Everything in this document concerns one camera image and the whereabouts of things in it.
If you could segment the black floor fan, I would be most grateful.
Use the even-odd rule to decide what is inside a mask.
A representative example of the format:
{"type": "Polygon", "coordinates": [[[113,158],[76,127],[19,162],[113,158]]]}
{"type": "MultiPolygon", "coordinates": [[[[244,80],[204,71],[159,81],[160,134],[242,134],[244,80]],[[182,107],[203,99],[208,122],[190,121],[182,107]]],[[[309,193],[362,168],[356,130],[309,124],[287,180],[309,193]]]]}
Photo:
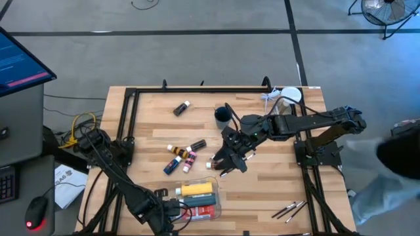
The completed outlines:
{"type": "Polygon", "coordinates": [[[384,29],[382,40],[392,37],[412,17],[420,13],[420,0],[354,0],[347,15],[361,14],[384,29]]]}

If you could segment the large grey paint bottle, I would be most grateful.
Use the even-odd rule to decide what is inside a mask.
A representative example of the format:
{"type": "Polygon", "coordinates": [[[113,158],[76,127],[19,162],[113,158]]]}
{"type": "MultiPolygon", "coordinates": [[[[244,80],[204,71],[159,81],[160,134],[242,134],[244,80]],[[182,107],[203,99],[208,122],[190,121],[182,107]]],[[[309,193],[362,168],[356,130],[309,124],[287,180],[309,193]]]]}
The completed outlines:
{"type": "Polygon", "coordinates": [[[180,203],[184,203],[189,207],[201,207],[207,205],[215,205],[217,202],[216,195],[214,193],[206,193],[201,195],[190,195],[179,199],[180,203]]]}

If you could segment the black keyboard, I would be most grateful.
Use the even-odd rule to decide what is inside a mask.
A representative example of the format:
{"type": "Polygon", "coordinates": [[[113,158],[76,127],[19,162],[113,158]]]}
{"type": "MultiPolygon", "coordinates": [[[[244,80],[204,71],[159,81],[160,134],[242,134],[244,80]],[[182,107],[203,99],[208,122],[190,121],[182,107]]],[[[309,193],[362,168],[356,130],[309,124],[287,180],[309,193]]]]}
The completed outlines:
{"type": "Polygon", "coordinates": [[[0,168],[0,205],[18,197],[17,173],[14,166],[0,168]]]}

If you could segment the computer monitor blue screen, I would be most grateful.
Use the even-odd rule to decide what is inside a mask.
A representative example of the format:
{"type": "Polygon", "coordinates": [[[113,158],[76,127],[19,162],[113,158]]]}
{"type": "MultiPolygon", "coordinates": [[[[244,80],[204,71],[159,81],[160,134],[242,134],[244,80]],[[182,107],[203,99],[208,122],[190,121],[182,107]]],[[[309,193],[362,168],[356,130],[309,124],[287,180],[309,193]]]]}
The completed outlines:
{"type": "Polygon", "coordinates": [[[0,27],[0,97],[55,79],[51,69],[0,27]]]}

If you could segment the small blue paint bottle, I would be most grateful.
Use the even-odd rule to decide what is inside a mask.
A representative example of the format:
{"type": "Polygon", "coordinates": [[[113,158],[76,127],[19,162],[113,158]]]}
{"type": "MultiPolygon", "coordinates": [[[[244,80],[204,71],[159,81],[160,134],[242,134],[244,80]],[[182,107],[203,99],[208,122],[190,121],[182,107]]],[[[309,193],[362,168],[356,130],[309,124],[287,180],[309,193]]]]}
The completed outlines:
{"type": "Polygon", "coordinates": [[[168,165],[163,169],[163,172],[166,175],[170,175],[179,165],[179,163],[182,161],[182,158],[177,156],[175,157],[168,165]]]}

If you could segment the large red paint bottle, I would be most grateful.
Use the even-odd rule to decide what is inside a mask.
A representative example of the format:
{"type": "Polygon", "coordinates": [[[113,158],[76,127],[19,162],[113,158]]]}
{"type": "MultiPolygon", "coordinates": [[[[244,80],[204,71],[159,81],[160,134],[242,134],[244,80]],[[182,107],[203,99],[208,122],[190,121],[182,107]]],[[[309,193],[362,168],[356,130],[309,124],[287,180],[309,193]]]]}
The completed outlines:
{"type": "Polygon", "coordinates": [[[185,212],[183,220],[207,220],[215,217],[216,210],[214,205],[192,207],[185,212]]]}

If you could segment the white paper booklet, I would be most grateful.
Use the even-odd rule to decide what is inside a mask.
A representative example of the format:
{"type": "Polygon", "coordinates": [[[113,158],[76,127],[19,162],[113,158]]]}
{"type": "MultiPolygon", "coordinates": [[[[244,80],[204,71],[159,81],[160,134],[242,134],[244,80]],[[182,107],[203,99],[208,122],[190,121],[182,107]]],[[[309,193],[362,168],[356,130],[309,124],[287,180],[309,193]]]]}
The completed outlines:
{"type": "Polygon", "coordinates": [[[54,200],[61,209],[66,209],[85,189],[88,175],[66,165],[56,167],[54,173],[54,200]]]}

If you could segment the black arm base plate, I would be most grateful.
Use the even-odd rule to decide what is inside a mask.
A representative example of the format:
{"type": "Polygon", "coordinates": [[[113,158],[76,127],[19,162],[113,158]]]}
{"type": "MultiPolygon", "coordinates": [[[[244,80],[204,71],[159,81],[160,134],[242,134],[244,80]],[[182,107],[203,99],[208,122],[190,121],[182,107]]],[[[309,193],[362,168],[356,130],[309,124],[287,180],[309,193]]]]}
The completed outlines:
{"type": "Polygon", "coordinates": [[[90,159],[98,165],[98,158],[110,160],[121,167],[127,167],[132,163],[135,145],[129,140],[114,140],[111,142],[99,142],[91,148],[90,159]]]}
{"type": "Polygon", "coordinates": [[[312,153],[304,141],[296,141],[294,143],[296,162],[303,167],[315,166],[340,166],[342,165],[340,152],[343,146],[338,146],[336,141],[326,146],[317,148],[312,153]]]}

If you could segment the black computer mouse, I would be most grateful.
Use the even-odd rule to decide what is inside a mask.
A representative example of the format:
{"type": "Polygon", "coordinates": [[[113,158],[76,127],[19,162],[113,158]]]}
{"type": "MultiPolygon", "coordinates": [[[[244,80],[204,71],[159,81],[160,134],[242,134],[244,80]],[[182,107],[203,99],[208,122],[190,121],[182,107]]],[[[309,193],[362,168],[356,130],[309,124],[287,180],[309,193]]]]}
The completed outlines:
{"type": "Polygon", "coordinates": [[[25,224],[27,229],[35,230],[41,226],[45,217],[47,205],[48,200],[44,196],[38,196],[31,200],[25,214],[25,224]]]}

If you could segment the clear plastic bin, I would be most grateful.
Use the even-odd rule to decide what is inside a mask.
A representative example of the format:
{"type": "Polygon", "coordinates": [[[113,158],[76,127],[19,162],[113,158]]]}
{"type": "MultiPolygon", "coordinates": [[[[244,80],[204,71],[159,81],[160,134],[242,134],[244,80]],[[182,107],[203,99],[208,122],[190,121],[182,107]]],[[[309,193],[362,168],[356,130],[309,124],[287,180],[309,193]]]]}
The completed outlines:
{"type": "MultiPolygon", "coordinates": [[[[217,202],[214,205],[215,206],[215,210],[216,210],[216,214],[215,217],[212,219],[207,219],[207,220],[214,220],[216,218],[218,218],[221,215],[222,212],[222,207],[221,207],[221,200],[219,197],[219,183],[217,182],[217,179],[214,177],[206,177],[206,178],[201,178],[201,179],[195,179],[195,180],[185,180],[185,181],[177,181],[177,182],[164,182],[162,183],[158,188],[167,188],[168,189],[168,196],[167,197],[163,197],[164,200],[169,200],[172,198],[176,198],[178,199],[182,199],[185,196],[181,196],[181,195],[176,195],[175,194],[175,189],[178,187],[181,187],[183,185],[192,185],[192,184],[201,184],[201,183],[206,183],[206,182],[211,182],[213,184],[213,192],[216,195],[217,198],[217,202]]],[[[188,205],[184,204],[184,203],[180,203],[180,215],[179,216],[175,216],[173,218],[170,218],[170,221],[172,221],[175,224],[180,224],[180,223],[186,223],[188,221],[191,220],[183,220],[182,217],[185,215],[185,212],[187,210],[189,210],[192,207],[189,207],[188,205]]]]}

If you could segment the dark blue cup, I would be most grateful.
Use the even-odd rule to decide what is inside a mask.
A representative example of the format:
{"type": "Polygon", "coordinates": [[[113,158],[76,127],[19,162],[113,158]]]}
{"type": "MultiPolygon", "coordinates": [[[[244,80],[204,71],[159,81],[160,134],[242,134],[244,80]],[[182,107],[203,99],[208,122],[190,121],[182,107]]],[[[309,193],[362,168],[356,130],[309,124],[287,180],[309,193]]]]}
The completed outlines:
{"type": "Polygon", "coordinates": [[[227,127],[232,119],[231,112],[226,107],[219,107],[214,112],[216,126],[223,130],[227,127]]]}

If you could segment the small dark brown paint bottle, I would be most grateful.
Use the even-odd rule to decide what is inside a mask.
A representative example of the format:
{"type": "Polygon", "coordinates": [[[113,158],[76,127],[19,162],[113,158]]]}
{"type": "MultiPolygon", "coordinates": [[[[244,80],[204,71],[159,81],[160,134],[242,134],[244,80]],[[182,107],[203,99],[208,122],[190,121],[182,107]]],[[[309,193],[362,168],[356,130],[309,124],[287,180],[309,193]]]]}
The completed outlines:
{"type": "Polygon", "coordinates": [[[202,139],[202,140],[200,140],[200,141],[197,141],[197,142],[195,142],[195,143],[193,143],[193,144],[189,145],[189,146],[186,148],[186,151],[187,151],[188,153],[190,153],[191,151],[193,151],[193,152],[197,152],[198,150],[201,150],[201,149],[205,148],[206,146],[207,146],[206,141],[205,141],[204,139],[202,139]]]}
{"type": "Polygon", "coordinates": [[[177,108],[175,108],[174,110],[173,110],[173,114],[175,115],[175,116],[179,116],[179,115],[181,115],[188,107],[190,106],[190,102],[189,101],[185,101],[185,102],[183,102],[182,104],[180,104],[177,108]]]}

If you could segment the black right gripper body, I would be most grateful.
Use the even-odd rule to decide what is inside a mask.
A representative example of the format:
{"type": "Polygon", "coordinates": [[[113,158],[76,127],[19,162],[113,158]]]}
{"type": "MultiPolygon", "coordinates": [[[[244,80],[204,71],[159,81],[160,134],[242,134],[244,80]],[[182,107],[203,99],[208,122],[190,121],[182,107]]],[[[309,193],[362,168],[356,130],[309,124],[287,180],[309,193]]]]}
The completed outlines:
{"type": "Polygon", "coordinates": [[[257,134],[249,136],[230,127],[225,127],[222,130],[222,139],[222,149],[227,153],[235,153],[239,156],[245,156],[252,150],[255,151],[261,143],[261,136],[257,134]]]}

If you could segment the person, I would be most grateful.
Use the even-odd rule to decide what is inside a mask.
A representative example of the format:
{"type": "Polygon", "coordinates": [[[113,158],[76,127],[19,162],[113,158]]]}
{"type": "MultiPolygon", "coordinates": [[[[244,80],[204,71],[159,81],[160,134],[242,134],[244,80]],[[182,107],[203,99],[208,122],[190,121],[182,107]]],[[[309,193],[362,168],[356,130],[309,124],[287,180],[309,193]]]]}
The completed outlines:
{"type": "Polygon", "coordinates": [[[360,191],[348,190],[357,226],[420,195],[420,129],[389,138],[348,140],[352,166],[377,176],[360,191]]]}

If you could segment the grey desk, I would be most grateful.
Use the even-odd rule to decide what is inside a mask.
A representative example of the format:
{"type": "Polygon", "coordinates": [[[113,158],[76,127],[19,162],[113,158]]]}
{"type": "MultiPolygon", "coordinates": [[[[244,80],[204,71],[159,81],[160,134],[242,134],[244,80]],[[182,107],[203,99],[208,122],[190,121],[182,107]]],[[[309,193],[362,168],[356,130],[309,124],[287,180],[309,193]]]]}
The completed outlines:
{"type": "Polygon", "coordinates": [[[17,197],[0,203],[0,236],[51,236],[54,233],[54,157],[43,151],[44,86],[27,88],[0,98],[0,128],[9,137],[0,140],[0,175],[15,170],[17,197]],[[26,211],[36,197],[47,199],[39,226],[28,229],[26,211]]]}

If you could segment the small pink paint bottle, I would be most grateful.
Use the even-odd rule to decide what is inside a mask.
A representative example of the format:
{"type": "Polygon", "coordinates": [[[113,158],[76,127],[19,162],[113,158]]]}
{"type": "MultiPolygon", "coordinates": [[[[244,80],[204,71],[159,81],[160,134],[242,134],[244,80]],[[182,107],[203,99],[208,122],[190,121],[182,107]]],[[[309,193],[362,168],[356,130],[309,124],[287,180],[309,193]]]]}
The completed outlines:
{"type": "Polygon", "coordinates": [[[184,167],[182,169],[183,172],[188,173],[191,169],[192,165],[194,164],[196,160],[197,154],[193,151],[191,151],[184,162],[184,167]]]}

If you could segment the grey floor equipment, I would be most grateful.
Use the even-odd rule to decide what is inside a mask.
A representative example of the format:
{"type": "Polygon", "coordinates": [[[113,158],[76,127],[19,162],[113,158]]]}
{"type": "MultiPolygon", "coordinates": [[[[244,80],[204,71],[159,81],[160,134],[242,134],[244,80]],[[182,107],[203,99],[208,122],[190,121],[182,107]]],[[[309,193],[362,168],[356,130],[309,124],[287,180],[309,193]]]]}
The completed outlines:
{"type": "Polygon", "coordinates": [[[399,123],[394,124],[391,128],[391,136],[396,136],[401,133],[407,132],[409,130],[420,128],[420,118],[419,119],[408,119],[400,121],[399,123]]]}

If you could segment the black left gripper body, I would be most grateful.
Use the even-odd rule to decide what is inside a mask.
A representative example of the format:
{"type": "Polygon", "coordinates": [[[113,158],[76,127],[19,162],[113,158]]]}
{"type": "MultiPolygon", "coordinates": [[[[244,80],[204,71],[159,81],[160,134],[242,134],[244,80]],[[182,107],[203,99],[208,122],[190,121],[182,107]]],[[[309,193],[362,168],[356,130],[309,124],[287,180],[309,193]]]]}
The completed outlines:
{"type": "Polygon", "coordinates": [[[180,202],[176,198],[163,200],[158,197],[150,197],[152,208],[149,213],[150,217],[173,218],[180,215],[180,202]]]}

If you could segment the large yellow paint bottle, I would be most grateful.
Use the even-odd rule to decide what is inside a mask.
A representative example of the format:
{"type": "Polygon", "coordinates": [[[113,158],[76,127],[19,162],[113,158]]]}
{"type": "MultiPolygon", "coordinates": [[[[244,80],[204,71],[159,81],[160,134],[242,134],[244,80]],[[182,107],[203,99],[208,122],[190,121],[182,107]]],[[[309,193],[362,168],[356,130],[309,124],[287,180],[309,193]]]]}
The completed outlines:
{"type": "Polygon", "coordinates": [[[201,184],[192,184],[192,185],[183,185],[175,189],[176,195],[189,196],[189,195],[199,195],[204,193],[212,193],[213,184],[211,182],[201,183],[201,184]]]}

